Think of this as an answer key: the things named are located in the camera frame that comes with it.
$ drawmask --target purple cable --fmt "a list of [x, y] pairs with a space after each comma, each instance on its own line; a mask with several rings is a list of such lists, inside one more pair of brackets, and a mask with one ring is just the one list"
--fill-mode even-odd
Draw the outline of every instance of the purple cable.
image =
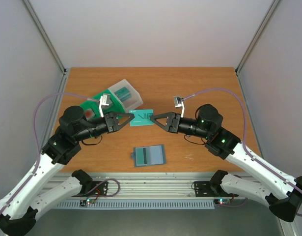
[[225, 88], [209, 88], [209, 89], [205, 89], [205, 90], [201, 90], [199, 92], [196, 92], [190, 96], [187, 96], [184, 98], [184, 100], [187, 100], [191, 97], [194, 97], [196, 95], [199, 95], [201, 93], [205, 93], [205, 92], [209, 92], [209, 91], [215, 91], [215, 90], [221, 90], [221, 91], [225, 91], [230, 93], [231, 95], [233, 95], [239, 102], [241, 109], [243, 110], [243, 114], [244, 114], [244, 134], [243, 134], [243, 148], [245, 150], [245, 152], [247, 153], [248, 156], [250, 156], [255, 162], [257, 162], [259, 165], [261, 165], [262, 167], [264, 167], [266, 170], [268, 170], [269, 172], [271, 172], [273, 175], [275, 175], [276, 177], [280, 178], [283, 182], [289, 184], [290, 186], [292, 186], [294, 189], [296, 189], [298, 192], [300, 192], [302, 194], [302, 190], [300, 188], [298, 188], [297, 186], [295, 186], [293, 183], [288, 182], [287, 179], [285, 179], [283, 176], [281, 176], [279, 173], [277, 173], [276, 171], [274, 171], [273, 169], [271, 169], [269, 166], [267, 166], [266, 164], [262, 163], [260, 160], [258, 160], [257, 158], [255, 158], [248, 150], [246, 147], [246, 138], [247, 138], [247, 116], [246, 116], [246, 111], [245, 111], [245, 107], [243, 102], [239, 99], [239, 97], [234, 94], [232, 91], [225, 89]]
[[14, 192], [14, 194], [10, 197], [10, 199], [6, 202], [6, 205], [0, 210], [0, 216], [3, 213], [3, 211], [7, 208], [7, 206], [12, 202], [12, 200], [19, 194], [19, 192], [24, 188], [24, 186], [30, 181], [30, 179], [34, 176], [34, 174], [36, 173], [38, 167], [39, 167], [39, 163], [41, 161], [40, 158], [40, 150], [39, 150], [39, 143], [38, 143], [38, 139], [37, 139], [37, 134], [36, 134], [36, 128], [35, 128], [35, 121], [36, 121], [36, 114], [37, 111], [39, 109], [39, 107], [42, 105], [43, 102], [45, 102], [47, 99], [51, 98], [51, 97], [55, 97], [55, 96], [59, 96], [59, 95], [70, 95], [70, 96], [75, 96], [75, 97], [79, 97], [88, 101], [93, 101], [93, 102], [99, 102], [99, 100], [94, 99], [94, 98], [90, 98], [90, 97], [85, 97], [82, 95], [77, 95], [74, 93], [69, 93], [69, 92], [60, 92], [60, 93], [54, 93], [51, 95], [48, 95], [46, 97], [44, 97], [35, 107], [34, 113], [33, 113], [33, 131], [34, 131], [34, 137], [35, 137], [35, 144], [36, 144], [36, 150], [37, 150], [37, 158], [36, 158], [36, 164], [35, 167], [32, 171], [32, 174], [23, 182], [23, 184]]
[[92, 188], [91, 190], [89, 190], [87, 193], [85, 193], [85, 194], [77, 194], [76, 197], [81, 197], [81, 196], [84, 196], [84, 195], [86, 195], [86, 194], [89, 194], [89, 193], [92, 192], [95, 188], [97, 188], [98, 186], [100, 186], [101, 184], [103, 184], [103, 183], [105, 183], [105, 182], [107, 182], [107, 181], [115, 181], [116, 184], [118, 185], [118, 189], [117, 189], [117, 191], [116, 191], [115, 193], [113, 193], [113, 194], [106, 195], [106, 196], [100, 195], [99, 197], [110, 198], [110, 197], [113, 197], [113, 196], [117, 195], [117, 194], [120, 192], [120, 183], [119, 183], [119, 181], [117, 181], [117, 180], [114, 179], [114, 178], [108, 178], [108, 179], [106, 179], [106, 180], [104, 180], [104, 181], [98, 183], [94, 188]]
[[248, 198], [245, 198], [244, 201], [238, 205], [226, 205], [226, 204], [215, 204], [216, 206], [220, 207], [230, 207], [230, 208], [236, 208], [236, 207], [242, 207], [248, 202]]

